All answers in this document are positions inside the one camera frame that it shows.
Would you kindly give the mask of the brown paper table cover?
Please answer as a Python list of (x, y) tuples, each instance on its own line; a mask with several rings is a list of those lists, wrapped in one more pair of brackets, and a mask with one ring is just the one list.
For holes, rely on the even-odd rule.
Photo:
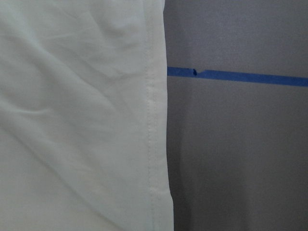
[(177, 231), (308, 228), (305, 0), (168, 0), (167, 157)]

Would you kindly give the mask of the cream long-sleeve graphic shirt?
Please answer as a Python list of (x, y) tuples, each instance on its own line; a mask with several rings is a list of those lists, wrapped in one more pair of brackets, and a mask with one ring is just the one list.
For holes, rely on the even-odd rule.
[(1, 1), (1, 230), (174, 229), (164, 6)]

